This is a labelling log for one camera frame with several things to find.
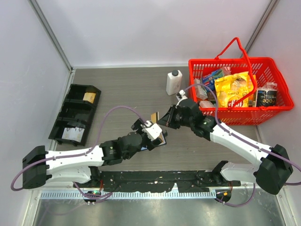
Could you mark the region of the black leather card holder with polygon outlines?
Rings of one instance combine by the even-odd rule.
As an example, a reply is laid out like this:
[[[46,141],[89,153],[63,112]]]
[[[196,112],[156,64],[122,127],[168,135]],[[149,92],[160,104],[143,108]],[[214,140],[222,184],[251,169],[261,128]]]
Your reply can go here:
[[[149,151],[151,151],[151,150],[153,150],[154,148],[157,148],[157,147],[159,147],[159,146],[163,146],[163,145],[166,145],[167,144],[167,141],[166,141],[166,137],[168,136],[168,132],[167,132],[167,130],[164,130],[161,134],[160,134],[160,136],[159,136],[159,138],[161,139],[161,143],[160,144],[151,144],[150,146],[149,146],[149,148],[148,147],[142,147],[141,148],[141,151],[145,151],[145,150],[149,150]]]

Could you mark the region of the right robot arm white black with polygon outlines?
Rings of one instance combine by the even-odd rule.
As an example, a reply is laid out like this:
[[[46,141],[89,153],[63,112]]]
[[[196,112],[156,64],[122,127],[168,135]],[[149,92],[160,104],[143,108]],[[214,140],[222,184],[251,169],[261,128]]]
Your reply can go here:
[[[158,124],[172,129],[188,127],[196,136],[220,144],[249,162],[220,162],[215,168],[217,171],[212,174],[213,182],[218,186],[228,181],[245,181],[256,183],[264,191],[276,195],[293,172],[284,147],[271,147],[241,135],[219,119],[203,115],[197,103],[189,98],[171,105]]]

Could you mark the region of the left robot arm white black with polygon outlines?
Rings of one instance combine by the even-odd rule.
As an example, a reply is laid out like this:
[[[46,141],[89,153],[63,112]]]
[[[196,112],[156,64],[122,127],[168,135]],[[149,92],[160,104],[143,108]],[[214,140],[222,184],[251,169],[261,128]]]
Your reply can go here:
[[[120,164],[137,152],[151,151],[162,143],[162,129],[156,123],[138,119],[131,129],[127,135],[94,148],[57,152],[35,147],[22,160],[23,188],[69,182],[98,186],[101,179],[95,173],[97,167]]]

